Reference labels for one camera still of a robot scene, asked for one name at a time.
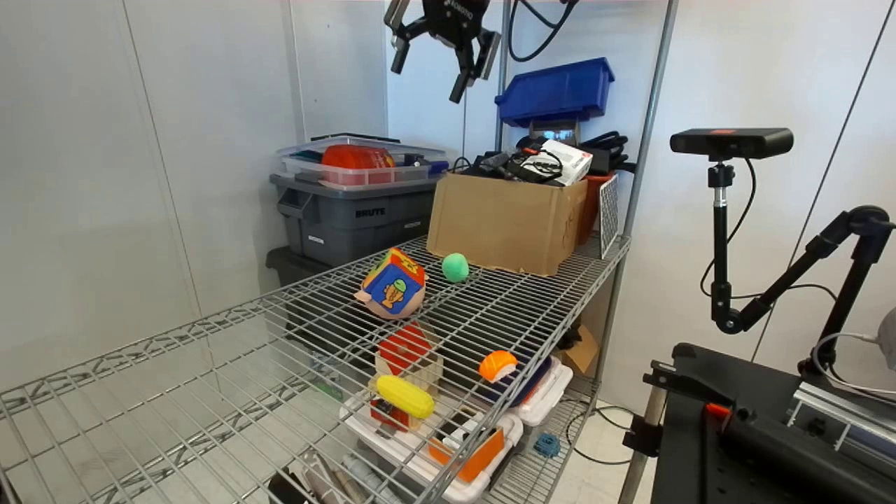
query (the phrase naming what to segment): wire shelf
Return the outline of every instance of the wire shelf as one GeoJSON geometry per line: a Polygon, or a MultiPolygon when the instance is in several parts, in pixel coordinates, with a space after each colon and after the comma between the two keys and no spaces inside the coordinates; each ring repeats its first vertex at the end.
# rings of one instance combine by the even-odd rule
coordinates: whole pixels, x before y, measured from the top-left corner
{"type": "MultiPolygon", "coordinates": [[[[0,393],[0,502],[441,502],[624,246],[597,262],[593,242],[557,278],[477,270],[466,284],[445,284],[422,242],[401,250],[428,270],[410,322],[427,327],[443,358],[441,397],[452,397],[428,424],[481,414],[432,481],[406,477],[422,434],[383,463],[350,428],[372,397],[378,341],[403,327],[354,299],[378,262],[364,259],[0,393]],[[488,386],[477,367],[499,348],[520,367],[488,386]]],[[[525,502],[551,494],[565,458],[533,460],[530,437],[490,502],[519,502],[519,481],[541,488],[525,502]]]]}

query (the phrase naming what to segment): black stand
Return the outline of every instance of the black stand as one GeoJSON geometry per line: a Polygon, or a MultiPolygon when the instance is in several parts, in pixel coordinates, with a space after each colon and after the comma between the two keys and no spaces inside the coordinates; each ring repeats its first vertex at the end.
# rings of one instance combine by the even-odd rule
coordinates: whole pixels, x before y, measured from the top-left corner
{"type": "Polygon", "coordinates": [[[817,337],[817,350],[809,350],[809,358],[799,365],[805,379],[824,376],[837,361],[837,339],[826,339],[841,333],[854,299],[862,292],[862,284],[870,266],[880,262],[889,238],[894,232],[890,215],[883,207],[854,207],[841,213],[824,232],[817,232],[806,253],[758,297],[753,297],[742,311],[730,308],[730,284],[728,284],[728,196],[735,171],[726,161],[715,161],[708,168],[708,189],[715,190],[715,284],[711,284],[711,319],[726,333],[750,330],[772,306],[777,299],[795,285],[817,262],[828,259],[848,236],[861,236],[858,250],[851,253],[851,270],[828,322],[817,337]]]}

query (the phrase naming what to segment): tennis ball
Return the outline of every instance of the tennis ball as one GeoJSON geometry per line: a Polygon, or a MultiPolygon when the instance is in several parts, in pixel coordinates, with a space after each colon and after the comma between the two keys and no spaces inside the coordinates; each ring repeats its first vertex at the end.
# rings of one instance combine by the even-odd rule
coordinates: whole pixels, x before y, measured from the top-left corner
{"type": "Polygon", "coordinates": [[[453,253],[443,259],[443,274],[448,284],[463,284],[471,278],[471,263],[466,256],[453,253]]]}

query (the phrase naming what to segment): black equipment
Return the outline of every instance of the black equipment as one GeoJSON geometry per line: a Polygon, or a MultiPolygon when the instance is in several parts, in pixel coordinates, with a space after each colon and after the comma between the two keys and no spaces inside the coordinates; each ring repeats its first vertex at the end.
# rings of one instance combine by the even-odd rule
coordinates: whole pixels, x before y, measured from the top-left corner
{"type": "MultiPolygon", "coordinates": [[[[777,299],[795,285],[821,259],[828,259],[848,236],[861,236],[851,256],[854,266],[837,295],[837,302],[821,330],[817,365],[828,369],[837,361],[837,339],[847,318],[868,278],[868,270],[880,262],[890,238],[890,215],[883,207],[854,207],[841,213],[821,236],[806,245],[806,253],[758,297],[742,311],[730,308],[728,284],[728,196],[726,189],[735,182],[735,168],[726,166],[730,158],[777,158],[792,150],[789,130],[688,130],[672,134],[672,152],[708,154],[708,189],[715,190],[715,284],[711,284],[711,319],[726,333],[750,330],[777,299]]],[[[814,365],[814,348],[806,361],[799,365],[800,376],[824,376],[814,365]]]]}
{"type": "Polygon", "coordinates": [[[411,39],[432,35],[457,54],[459,73],[452,87],[452,102],[457,103],[477,80],[488,80],[502,42],[495,32],[481,28],[490,0],[422,0],[422,18],[403,25],[410,4],[393,0],[383,18],[397,42],[393,73],[403,71],[411,39]]]}

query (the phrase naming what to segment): blue container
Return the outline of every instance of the blue container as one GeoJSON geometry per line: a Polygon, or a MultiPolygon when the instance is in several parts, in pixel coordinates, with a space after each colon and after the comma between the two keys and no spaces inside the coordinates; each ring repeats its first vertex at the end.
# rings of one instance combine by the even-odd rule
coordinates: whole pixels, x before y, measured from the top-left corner
{"type": "Polygon", "coordinates": [[[606,116],[609,91],[617,82],[609,60],[520,73],[495,98],[505,124],[586,120],[606,116]]]}

